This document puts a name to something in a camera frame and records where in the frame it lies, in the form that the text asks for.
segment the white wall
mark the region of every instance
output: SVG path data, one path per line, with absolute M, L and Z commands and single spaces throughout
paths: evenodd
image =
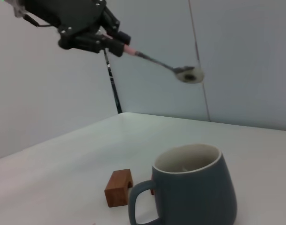
M 198 65 L 187 0 L 108 0 L 131 46 L 174 67 Z M 110 63 L 124 112 L 208 120 L 202 84 L 179 82 L 158 65 L 128 55 Z
M 58 39 L 0 1 L 0 158 L 117 114 L 103 54 Z
M 286 0 L 191 0 L 212 121 L 286 130 Z

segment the spoon handle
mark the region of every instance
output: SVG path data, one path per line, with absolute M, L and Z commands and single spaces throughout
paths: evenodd
M 157 65 L 163 66 L 163 67 L 165 67 L 165 68 L 171 70 L 172 72 L 174 72 L 174 71 L 173 71 L 173 68 L 170 67 L 170 66 L 168 66 L 167 64 L 164 64 L 164 63 L 162 63 L 162 62 L 159 62 L 158 60 L 155 60 L 155 59 L 153 59 L 153 58 L 151 58 L 151 57 L 145 55 L 144 53 L 141 53 L 140 51 L 137 51 L 137 50 L 135 50 L 134 48 L 131 48 L 131 47 L 127 46 L 127 45 L 124 46 L 124 52 L 126 52 L 126 53 L 129 54 L 129 55 L 141 57 L 141 58 L 143 58 L 143 59 L 145 59 L 145 60 L 148 60 L 148 61 L 150 61 L 150 62 L 156 63 Z
M 137 52 L 136 52 L 136 56 L 141 57 L 141 58 L 143 58 L 143 59 L 146 59 L 146 60 L 148 60 L 148 61 L 150 61 L 150 62 L 156 63 L 156 64 L 158 64 L 158 65 L 160 65 L 160 66 L 163 66 L 163 67 L 165 67 L 165 68 L 167 68 L 167 69 L 173 71 L 173 68 L 172 68 L 172 67 L 168 66 L 167 64 L 165 64 L 165 63 L 163 63 L 163 62 L 160 62 L 160 61 L 158 61 L 158 60 L 155 60 L 155 59 L 153 59 L 153 58 L 151 58 L 151 57 L 145 55 L 144 53 L 141 53 L 141 52 L 137 51 Z

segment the mug rim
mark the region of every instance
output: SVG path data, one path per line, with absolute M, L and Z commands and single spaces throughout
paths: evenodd
M 204 167 L 201 167 L 199 169 L 196 169 L 196 170 L 191 170 L 191 171 L 186 171 L 186 172 L 167 172 L 167 171 L 163 171 L 163 170 L 160 170 L 159 168 L 157 168 L 155 166 L 155 163 L 157 162 L 157 160 L 165 153 L 169 152 L 169 151 L 172 151 L 172 150 L 175 150 L 175 149 L 178 149 L 178 148 L 182 148 L 182 147 L 188 147 L 188 146 L 198 146 L 198 145 L 203 145 L 203 146 L 208 146 L 208 147 L 211 147 L 211 148 L 215 148 L 219 155 L 218 157 L 210 164 L 204 166 Z M 196 144 L 187 144 L 187 145 L 183 145 L 183 146 L 179 146 L 179 147 L 174 147 L 174 148 L 171 148 L 169 149 L 168 151 L 165 151 L 163 153 L 161 153 L 159 156 L 157 156 L 157 158 L 155 159 L 154 163 L 153 163 L 153 168 L 156 169 L 157 171 L 161 172 L 161 173 L 167 173 L 167 174 L 188 174 L 188 173 L 196 173 L 196 172 L 199 172 L 199 171 L 202 171 L 202 170 L 205 170 L 213 165 L 215 165 L 222 157 L 223 153 L 220 151 L 220 149 L 218 149 L 217 147 L 213 146 L 213 145 L 210 145 L 210 144 L 201 144 L 201 143 L 196 143 Z

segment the gray mug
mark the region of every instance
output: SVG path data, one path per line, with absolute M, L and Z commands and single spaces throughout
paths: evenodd
M 221 151 L 205 144 L 187 145 L 161 154 L 152 180 L 136 185 L 129 197 L 131 225 L 138 225 L 135 203 L 153 189 L 159 218 L 146 225 L 233 225 L 235 190 Z

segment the cable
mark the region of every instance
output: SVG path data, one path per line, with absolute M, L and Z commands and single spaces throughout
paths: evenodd
M 29 15 L 25 14 L 23 16 L 23 19 L 26 20 L 27 22 L 31 23 L 32 25 L 34 25 L 35 27 L 52 27 L 49 24 L 46 25 L 40 25 L 37 21 L 35 21 L 33 18 L 31 18 Z

